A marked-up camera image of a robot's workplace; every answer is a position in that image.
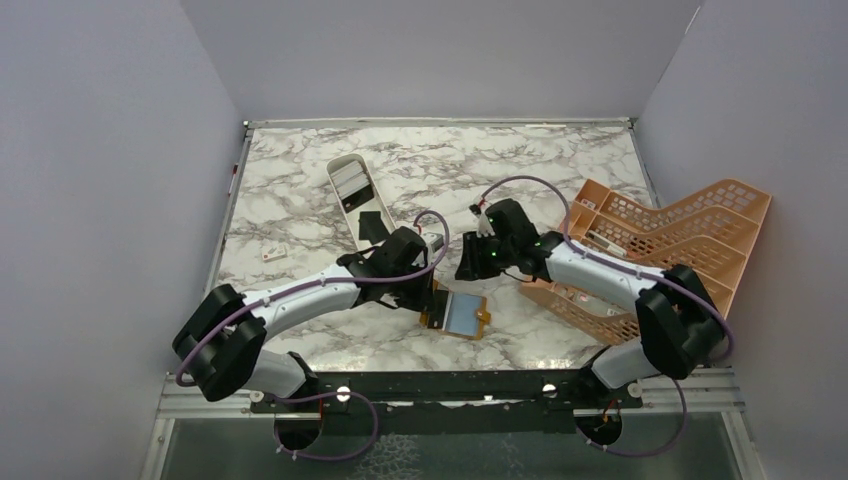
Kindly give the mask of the black credit card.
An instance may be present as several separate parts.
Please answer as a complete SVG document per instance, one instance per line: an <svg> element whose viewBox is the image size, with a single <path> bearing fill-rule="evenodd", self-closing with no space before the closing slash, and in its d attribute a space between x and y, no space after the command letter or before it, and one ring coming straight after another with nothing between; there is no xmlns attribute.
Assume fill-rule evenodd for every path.
<svg viewBox="0 0 848 480"><path fill-rule="evenodd" d="M378 244L390 236L380 211L362 211L358 218L358 239L368 241L370 244Z"/></svg>

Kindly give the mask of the yellow leather card holder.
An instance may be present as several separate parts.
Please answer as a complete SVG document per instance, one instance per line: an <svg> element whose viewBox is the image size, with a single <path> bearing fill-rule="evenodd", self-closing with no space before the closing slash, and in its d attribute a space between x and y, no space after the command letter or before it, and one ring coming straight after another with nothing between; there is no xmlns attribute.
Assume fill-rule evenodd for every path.
<svg viewBox="0 0 848 480"><path fill-rule="evenodd" d="M431 293L435 290L449 290L439 282L433 281ZM419 324L426 329L441 334L480 340L485 327L491 321L488 299L484 296L451 292L451 299L444 314L421 313Z"/></svg>

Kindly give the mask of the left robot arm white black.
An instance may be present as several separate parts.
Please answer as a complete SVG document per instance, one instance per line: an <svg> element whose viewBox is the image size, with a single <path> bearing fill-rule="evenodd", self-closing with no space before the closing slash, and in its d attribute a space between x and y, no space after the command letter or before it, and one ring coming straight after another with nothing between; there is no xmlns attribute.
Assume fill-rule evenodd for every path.
<svg viewBox="0 0 848 480"><path fill-rule="evenodd" d="M444 235L400 227L379 245L345 254L299 281L246 292L219 285L172 342L181 361L175 379L198 387L209 402L247 389L302 410L313 401L316 376L300 355L272 354L264 345L312 319L384 297L396 308L430 310L433 270L446 250Z"/></svg>

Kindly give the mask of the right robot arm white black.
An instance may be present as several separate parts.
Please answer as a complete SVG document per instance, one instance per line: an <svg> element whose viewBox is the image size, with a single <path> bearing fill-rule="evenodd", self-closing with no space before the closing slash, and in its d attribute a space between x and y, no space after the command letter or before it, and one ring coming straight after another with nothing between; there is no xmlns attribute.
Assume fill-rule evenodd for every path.
<svg viewBox="0 0 848 480"><path fill-rule="evenodd" d="M462 237L457 280L490 279L516 268L533 281L577 287L634 315L638 337L606 348L582 368L576 384L585 404L600 407L618 388L646 377L685 379L719 344L733 343L692 268L640 266L580 246L562 232L540 233L513 199L469 209L478 224Z"/></svg>

